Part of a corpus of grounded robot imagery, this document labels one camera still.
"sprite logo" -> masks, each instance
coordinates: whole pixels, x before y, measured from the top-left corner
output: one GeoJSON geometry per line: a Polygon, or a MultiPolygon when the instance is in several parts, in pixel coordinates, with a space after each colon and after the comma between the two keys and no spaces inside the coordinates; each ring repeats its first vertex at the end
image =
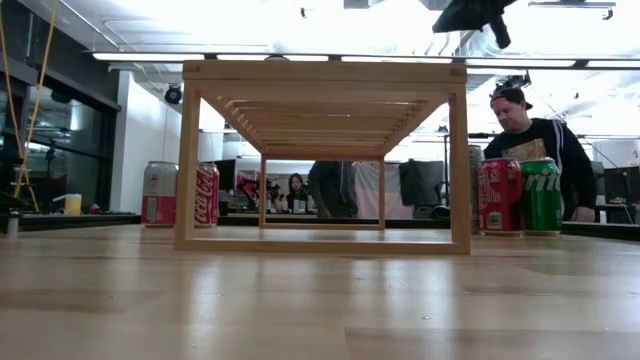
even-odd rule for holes
{"type": "Polygon", "coordinates": [[[540,174],[529,175],[524,185],[525,191],[560,191],[560,177],[558,174],[549,174],[548,169],[542,169],[540,174]]]}

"wooden frame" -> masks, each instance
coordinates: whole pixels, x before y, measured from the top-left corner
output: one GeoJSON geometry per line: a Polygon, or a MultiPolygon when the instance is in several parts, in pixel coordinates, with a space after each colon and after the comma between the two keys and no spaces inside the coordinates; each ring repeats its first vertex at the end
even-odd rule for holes
{"type": "Polygon", "coordinates": [[[175,247],[186,250],[355,253],[470,252],[469,157],[464,65],[190,61],[185,80],[175,247]],[[209,103],[266,162],[367,160],[380,164],[377,225],[270,224],[260,227],[384,230],[384,156],[440,105],[449,103],[451,243],[274,242],[194,239],[200,100],[209,103]]]}

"soda can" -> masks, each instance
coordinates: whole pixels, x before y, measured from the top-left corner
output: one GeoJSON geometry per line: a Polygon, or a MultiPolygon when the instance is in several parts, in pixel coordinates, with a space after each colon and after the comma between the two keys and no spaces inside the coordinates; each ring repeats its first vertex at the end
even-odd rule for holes
{"type": "Polygon", "coordinates": [[[218,192],[220,173],[215,164],[200,163],[196,173],[196,227],[218,224],[218,192]]]}
{"type": "Polygon", "coordinates": [[[524,179],[522,207],[525,231],[557,235],[562,229],[560,171],[551,158],[520,163],[524,179]]]}
{"type": "Polygon", "coordinates": [[[173,226],[176,221],[178,165],[149,161],[144,169],[142,188],[142,224],[173,226]]]}
{"type": "Polygon", "coordinates": [[[469,145],[469,196],[471,197],[471,233],[476,234],[480,228],[478,215],[478,171],[482,166],[482,148],[469,145]]]}
{"type": "Polygon", "coordinates": [[[522,172],[515,159],[483,161],[478,173],[478,194],[478,220],[483,234],[522,234],[522,172]]]}

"coca-cola can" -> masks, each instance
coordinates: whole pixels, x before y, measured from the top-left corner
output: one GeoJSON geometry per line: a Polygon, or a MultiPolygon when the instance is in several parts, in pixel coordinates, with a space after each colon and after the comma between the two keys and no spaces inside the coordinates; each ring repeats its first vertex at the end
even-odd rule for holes
{"type": "Polygon", "coordinates": [[[479,226],[484,234],[522,234],[522,171],[515,159],[485,160],[478,172],[479,226]]]}
{"type": "Polygon", "coordinates": [[[482,149],[478,145],[469,145],[469,197],[471,198],[471,232],[476,234],[480,228],[478,210],[478,172],[482,166],[482,149]]]}
{"type": "Polygon", "coordinates": [[[198,164],[194,214],[197,227],[208,227],[218,223],[219,183],[220,173],[215,164],[198,164]]]}
{"type": "Polygon", "coordinates": [[[178,165],[150,161],[144,170],[142,224],[172,226],[176,221],[178,165]]]}

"black cap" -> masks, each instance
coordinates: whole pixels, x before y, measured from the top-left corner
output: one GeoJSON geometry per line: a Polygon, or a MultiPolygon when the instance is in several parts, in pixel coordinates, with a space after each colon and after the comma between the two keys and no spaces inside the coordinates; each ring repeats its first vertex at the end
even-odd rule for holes
{"type": "Polygon", "coordinates": [[[529,104],[524,97],[524,92],[520,88],[496,88],[491,94],[491,102],[496,99],[504,98],[508,102],[514,104],[522,104],[523,102],[526,104],[525,109],[529,110],[533,107],[533,105],[529,104]]]}

